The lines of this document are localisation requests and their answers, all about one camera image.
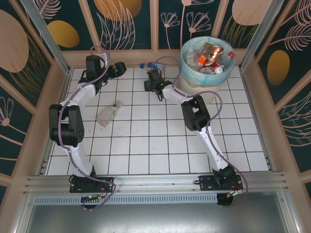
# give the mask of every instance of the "wallpaper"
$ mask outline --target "wallpaper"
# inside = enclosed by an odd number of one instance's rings
[[[90,0],[88,5],[104,49],[151,49],[149,0]]]
[[[311,182],[305,183],[309,198],[311,199]]]
[[[297,0],[259,61],[275,104],[311,69],[310,42],[311,2]]]
[[[0,87],[0,173],[11,176],[32,114]]]
[[[286,7],[286,5],[287,5],[288,2],[289,2],[289,0],[284,0],[283,4],[282,4],[282,6],[281,6],[280,11],[279,11],[278,14],[276,15],[276,17],[275,17],[275,19],[273,20],[273,22],[272,22],[272,24],[271,24],[269,30],[267,31],[266,35],[265,35],[264,38],[262,39],[261,43],[259,44],[259,46],[258,46],[258,48],[257,48],[257,50],[256,50],[256,52],[255,52],[255,56],[257,56],[258,53],[260,52],[260,50],[261,50],[263,44],[266,42],[267,37],[270,35],[272,29],[273,29],[274,26],[276,25],[276,22],[277,22],[278,19],[280,18],[281,14],[283,13],[284,8]]]
[[[210,36],[220,0],[159,0],[158,48],[180,49],[191,38]]]
[[[78,0],[33,0],[61,51],[93,46]]]
[[[279,112],[283,129],[300,172],[311,169],[311,83]]]
[[[37,27],[34,25],[33,21],[30,19],[29,15],[26,13],[25,8],[23,7],[23,4],[21,4],[20,0],[17,1],[17,3],[19,4],[19,6],[21,7],[21,9],[23,10],[24,14],[26,15],[26,17],[28,18],[28,21],[31,23],[32,27],[34,28],[34,30],[37,32],[37,34],[40,36],[41,41],[43,42],[43,44],[45,45],[45,48],[49,51],[50,55],[52,56],[52,58],[54,58],[54,55],[52,54],[52,52],[50,51],[50,48],[48,47],[48,45],[45,43],[45,41],[43,40],[42,36],[40,35],[40,32],[38,31]]]
[[[0,185],[0,206],[2,204],[7,187]]]
[[[0,21],[0,76],[36,106],[51,64],[8,1]]]
[[[234,49],[247,48],[271,0],[229,0],[218,38]]]

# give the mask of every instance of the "trash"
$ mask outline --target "trash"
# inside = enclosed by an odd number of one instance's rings
[[[229,67],[230,60],[232,60],[232,58],[234,57],[235,57],[235,54],[233,52],[229,52],[227,55],[223,54],[221,58],[218,59],[217,63],[221,64],[220,66],[226,69],[227,67]]]
[[[209,55],[207,56],[206,65],[210,66],[214,62],[216,62],[218,60],[218,58],[220,57],[220,54],[223,51],[224,51],[224,48],[217,46],[217,45],[214,45],[214,47],[211,49]]]
[[[197,53],[194,52],[194,47],[189,48],[189,52],[187,53],[187,64],[190,67],[196,66],[196,58],[197,58]]]
[[[200,69],[200,73],[203,74],[220,74],[223,72],[223,68],[221,66],[218,67],[204,67]]]
[[[160,63],[149,62],[147,65],[144,63],[140,64],[141,69],[146,69],[147,71],[151,69],[159,69],[162,73],[164,73],[164,65]]]
[[[122,107],[122,102],[117,100],[112,106],[105,107],[96,118],[96,121],[106,127],[117,115],[117,111]]]
[[[207,61],[207,56],[208,56],[212,47],[213,47],[213,45],[211,43],[206,42],[204,44],[204,48],[201,52],[200,59],[198,61],[198,70],[200,70],[202,67],[205,66],[206,61]]]

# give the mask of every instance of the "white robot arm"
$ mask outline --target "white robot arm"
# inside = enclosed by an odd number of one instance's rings
[[[120,70],[118,71],[117,68],[112,68],[110,73],[107,72],[107,75],[104,76],[104,80],[101,80],[99,83],[89,84],[82,88],[78,87],[78,89],[80,89],[79,93],[67,105],[67,110],[64,111],[65,116],[62,116],[63,120],[65,120],[65,117],[69,118],[68,122],[64,122],[64,124],[62,123],[61,125],[61,134],[64,145],[70,149],[72,159],[74,160],[77,167],[89,176],[96,176],[96,172],[93,165],[87,159],[87,154],[82,145],[84,128],[80,108],[84,107],[86,103],[88,103],[88,101],[99,92],[103,83],[107,83],[108,79],[122,75],[126,71],[126,68],[124,69],[122,67]],[[99,72],[95,73],[96,74],[94,77],[92,77],[93,79],[99,77],[100,75]],[[148,76],[149,81],[145,81],[146,91],[153,91],[161,98],[166,98],[177,104],[181,104],[185,124],[189,130],[195,131],[195,134],[203,143],[209,156],[210,166],[214,173],[214,181],[221,189],[227,180],[235,176],[235,171],[232,166],[228,165],[228,163],[222,159],[223,154],[215,140],[211,126],[207,126],[207,122],[210,118],[202,97],[196,96],[193,98],[188,98],[186,95],[183,96],[177,93],[173,89],[172,83],[169,81],[165,82],[156,69],[149,71]],[[81,78],[80,83],[88,83],[89,81],[90,79]],[[50,138],[57,142],[58,145],[59,141],[57,133],[57,120],[59,118],[59,111],[66,102],[68,102],[68,100],[65,100],[58,105],[52,105],[49,112]],[[193,108],[198,108],[198,112],[194,112]],[[83,175],[77,169],[74,169],[73,177],[75,180],[79,180],[79,182],[83,180]]]
[[[176,104],[182,104],[186,101],[189,101],[193,98],[188,98],[188,97],[184,97],[180,94],[178,94],[176,91],[173,90],[173,85],[170,84],[168,86],[166,86],[163,90],[163,97],[167,100],[170,100]],[[212,128],[209,125],[208,126],[208,130],[206,131],[206,126],[204,126],[200,131],[194,131],[195,134],[199,137],[201,143],[203,144],[208,156],[209,156],[209,162],[210,162],[210,167],[213,170],[219,171],[220,169],[224,169],[228,166],[228,163],[226,161],[224,161],[219,154],[217,153],[217,151],[214,149],[214,147],[212,146],[210,139],[213,141],[213,144],[215,145],[216,149],[221,153],[221,155],[223,156],[218,143],[216,142],[216,139],[214,137],[214,134],[212,132]]]

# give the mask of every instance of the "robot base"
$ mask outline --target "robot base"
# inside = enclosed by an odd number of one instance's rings
[[[90,176],[102,181],[109,181],[109,182],[114,181],[113,177],[96,177],[94,167]],[[103,192],[102,188],[104,188],[107,191],[107,193],[111,193],[112,191],[112,186],[110,186],[110,184],[97,182],[86,177],[79,177],[73,175],[72,179],[69,180],[69,182],[70,182],[69,192],[71,193],[102,193]]]
[[[214,181],[214,175],[209,176],[199,176],[199,180],[195,182],[195,184],[200,185],[201,191],[218,191],[218,190],[226,190],[232,191],[237,189],[235,185],[237,185],[241,190],[243,189],[241,177],[239,175],[234,175],[231,179],[229,179],[226,183],[219,187],[219,185]]]

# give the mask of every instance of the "white tile floor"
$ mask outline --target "white tile floor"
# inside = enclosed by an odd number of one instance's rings
[[[75,69],[68,96],[76,89],[82,70]],[[165,77],[173,78],[177,73],[177,67],[167,67]],[[144,92],[145,80],[145,70],[128,68],[123,76],[109,80],[82,109],[83,145],[97,174],[210,172],[205,149],[185,127],[181,107]],[[223,110],[212,122],[212,129],[224,155],[241,171],[267,171],[267,160],[237,67],[222,84],[219,94],[224,101]],[[116,100],[121,100],[123,106],[115,120],[105,128],[96,123],[96,115]],[[218,108],[219,101],[213,101],[208,106],[210,115]],[[69,159],[57,145],[46,174],[72,174]]]

